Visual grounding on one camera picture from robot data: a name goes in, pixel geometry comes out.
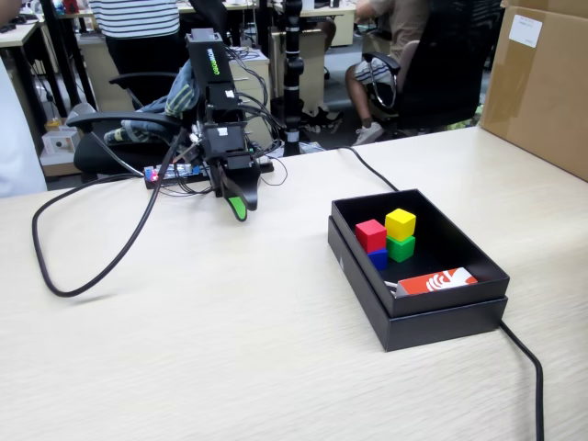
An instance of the desk leg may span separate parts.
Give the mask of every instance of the desk leg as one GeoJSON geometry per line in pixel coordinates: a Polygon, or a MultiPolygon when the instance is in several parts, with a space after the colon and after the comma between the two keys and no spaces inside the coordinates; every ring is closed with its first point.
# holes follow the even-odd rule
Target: desk leg
{"type": "Polygon", "coordinates": [[[233,46],[241,46],[241,19],[243,18],[243,11],[229,11],[228,21],[231,30],[231,40],[233,46]]]}
{"type": "Polygon", "coordinates": [[[10,54],[15,61],[15,66],[17,67],[18,71],[18,78],[20,79],[22,87],[25,91],[25,95],[27,96],[28,105],[30,106],[30,111],[33,115],[33,119],[35,120],[37,130],[41,135],[44,135],[47,132],[45,130],[47,116],[45,115],[45,110],[43,109],[43,105],[40,103],[39,96],[37,95],[35,82],[33,81],[33,77],[30,73],[30,64],[28,64],[25,50],[22,46],[7,49],[10,51],[10,54]]]}
{"type": "Polygon", "coordinates": [[[57,111],[61,117],[66,118],[67,111],[65,110],[62,93],[59,90],[59,86],[57,84],[57,78],[55,77],[55,72],[53,71],[53,65],[51,64],[49,53],[47,52],[47,46],[45,45],[41,28],[37,28],[37,30],[35,30],[35,33],[30,37],[30,40],[27,44],[35,45],[37,55],[39,56],[40,61],[43,63],[43,69],[45,70],[47,81],[51,87],[51,92],[53,93],[53,98],[55,99],[55,106],[57,107],[57,111]]]}
{"type": "Polygon", "coordinates": [[[65,19],[62,20],[62,23],[65,34],[65,44],[73,55],[75,69],[77,70],[77,74],[80,76],[82,88],[84,89],[85,100],[90,106],[96,108],[96,100],[94,99],[94,94],[92,93],[92,87],[90,86],[88,74],[85,71],[84,59],[82,58],[82,53],[80,52],[80,48],[77,45],[77,39],[75,38],[74,22],[71,19],[65,19]]]}

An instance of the wooden block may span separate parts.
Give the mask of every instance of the wooden block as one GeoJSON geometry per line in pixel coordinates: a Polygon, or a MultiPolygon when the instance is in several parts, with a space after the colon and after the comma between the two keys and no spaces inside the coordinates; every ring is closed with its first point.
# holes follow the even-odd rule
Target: wooden block
{"type": "Polygon", "coordinates": [[[377,220],[358,223],[356,237],[368,254],[386,248],[386,229],[377,220]]]}
{"type": "Polygon", "coordinates": [[[412,236],[415,225],[416,216],[403,209],[395,209],[386,216],[386,234],[398,242],[412,236]]]}
{"type": "Polygon", "coordinates": [[[410,236],[402,242],[388,236],[386,238],[388,257],[398,263],[404,262],[414,254],[414,243],[414,236],[410,236]]]}
{"type": "Polygon", "coordinates": [[[388,264],[388,251],[386,248],[376,250],[373,253],[367,253],[367,257],[369,257],[369,260],[371,260],[371,263],[374,264],[378,271],[386,269],[386,265],[388,264]]]}

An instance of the small white object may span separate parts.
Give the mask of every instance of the small white object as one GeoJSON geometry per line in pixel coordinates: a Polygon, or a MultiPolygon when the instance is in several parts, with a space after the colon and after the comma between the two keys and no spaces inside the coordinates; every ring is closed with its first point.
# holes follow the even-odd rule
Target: small white object
{"type": "Polygon", "coordinates": [[[536,21],[533,18],[514,16],[513,25],[511,26],[511,33],[508,38],[512,41],[517,41],[529,48],[535,48],[539,40],[539,34],[543,23],[536,21]]]}
{"type": "Polygon", "coordinates": [[[47,153],[73,153],[80,142],[77,130],[49,131],[42,136],[47,153]]]}

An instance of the green logo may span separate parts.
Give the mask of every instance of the green logo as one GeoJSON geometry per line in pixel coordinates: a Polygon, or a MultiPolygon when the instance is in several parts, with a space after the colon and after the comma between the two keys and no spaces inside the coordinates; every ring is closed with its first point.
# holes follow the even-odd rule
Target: green logo
{"type": "Polygon", "coordinates": [[[220,75],[221,71],[219,71],[219,66],[217,66],[217,59],[214,58],[214,52],[212,49],[208,49],[207,52],[209,53],[210,64],[212,64],[212,72],[214,72],[215,75],[220,75]]]}

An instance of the red cube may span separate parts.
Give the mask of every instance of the red cube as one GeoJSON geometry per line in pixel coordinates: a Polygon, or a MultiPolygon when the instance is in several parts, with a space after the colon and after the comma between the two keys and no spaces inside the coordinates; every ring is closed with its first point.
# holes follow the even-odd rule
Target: red cube
{"type": "Polygon", "coordinates": [[[366,253],[386,248],[386,228],[377,220],[358,223],[356,238],[366,253]]]}

